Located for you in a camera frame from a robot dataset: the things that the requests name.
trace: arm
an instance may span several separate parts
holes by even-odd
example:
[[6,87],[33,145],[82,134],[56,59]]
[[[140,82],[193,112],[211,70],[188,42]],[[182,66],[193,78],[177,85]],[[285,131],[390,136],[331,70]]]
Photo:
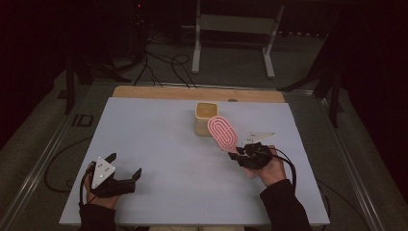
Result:
[[288,179],[267,187],[261,192],[261,199],[267,209],[272,230],[312,230]]
[[90,174],[85,179],[87,204],[80,208],[80,231],[106,230],[115,231],[115,205],[119,196],[99,198],[89,191]]
[[[274,149],[271,149],[271,153],[277,155]],[[262,169],[252,171],[267,186],[261,192],[261,199],[267,209],[272,230],[312,230],[306,212],[294,195],[291,182],[286,178],[281,160],[272,158]]]

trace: metal frame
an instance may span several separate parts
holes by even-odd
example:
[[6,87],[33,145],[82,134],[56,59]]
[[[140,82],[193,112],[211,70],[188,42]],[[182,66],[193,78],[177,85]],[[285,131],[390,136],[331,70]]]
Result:
[[270,58],[270,50],[275,41],[279,23],[285,6],[280,6],[279,11],[274,19],[271,18],[255,18],[255,17],[236,17],[236,16],[220,16],[211,14],[201,14],[201,0],[197,0],[196,18],[195,18],[195,47],[192,55],[191,72],[196,74],[200,68],[201,57],[201,30],[215,30],[226,32],[245,32],[254,34],[266,34],[270,36],[269,43],[262,49],[264,57],[267,77],[275,78],[272,60]]

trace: hand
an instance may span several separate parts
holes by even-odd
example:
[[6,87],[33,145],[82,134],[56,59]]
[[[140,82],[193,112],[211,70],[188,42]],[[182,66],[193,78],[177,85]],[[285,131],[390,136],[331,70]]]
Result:
[[[274,149],[275,146],[271,145],[269,148],[271,148],[270,152],[272,153],[272,155],[274,156],[278,155],[276,153],[276,150]],[[273,185],[278,181],[286,179],[286,173],[283,167],[283,162],[277,158],[272,158],[272,160],[262,169],[251,170],[261,178],[262,182],[267,187]]]
[[108,197],[108,198],[97,197],[95,194],[90,192],[90,178],[91,178],[91,175],[88,174],[87,177],[85,178],[85,183],[84,183],[85,189],[87,190],[87,203],[103,206],[108,209],[114,209],[117,201],[120,198],[120,195],[115,195],[115,196]]

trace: table leg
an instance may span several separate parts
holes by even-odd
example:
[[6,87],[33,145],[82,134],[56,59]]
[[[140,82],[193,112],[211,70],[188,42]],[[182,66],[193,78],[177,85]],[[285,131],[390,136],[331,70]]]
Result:
[[197,12],[195,18],[195,47],[194,54],[192,55],[192,67],[191,72],[196,74],[200,69],[200,55],[201,55],[201,43],[200,43],[200,19],[201,19],[201,10],[200,10],[200,0],[197,0]]
[[275,17],[273,28],[270,33],[270,39],[269,39],[268,46],[262,49],[262,55],[264,56],[265,68],[267,70],[267,77],[269,79],[275,78],[275,72],[273,70],[272,60],[270,59],[270,50],[272,49],[273,42],[275,41],[276,35],[278,33],[279,22],[281,20],[284,9],[285,9],[285,6],[281,6],[279,8],[279,12]]

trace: black device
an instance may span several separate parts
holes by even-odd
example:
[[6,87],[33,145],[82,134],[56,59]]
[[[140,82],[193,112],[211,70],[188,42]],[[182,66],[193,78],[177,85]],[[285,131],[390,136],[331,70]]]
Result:
[[83,187],[86,177],[90,174],[89,191],[95,196],[104,198],[135,192],[135,183],[141,177],[141,168],[137,170],[131,179],[115,180],[115,167],[111,165],[116,159],[116,153],[111,154],[106,159],[99,159],[97,162],[91,162],[90,167],[85,172],[80,188],[80,206],[83,206]]
[[[271,149],[282,153],[286,157],[286,159],[277,155],[273,155],[270,152]],[[281,150],[270,148],[267,145],[262,145],[260,142],[256,142],[246,144],[244,147],[237,147],[237,151],[238,153],[228,152],[229,157],[231,158],[231,160],[237,161],[241,167],[246,167],[249,169],[262,169],[272,160],[272,158],[277,158],[287,163],[292,171],[293,190],[296,189],[296,170],[294,168],[294,164]]]

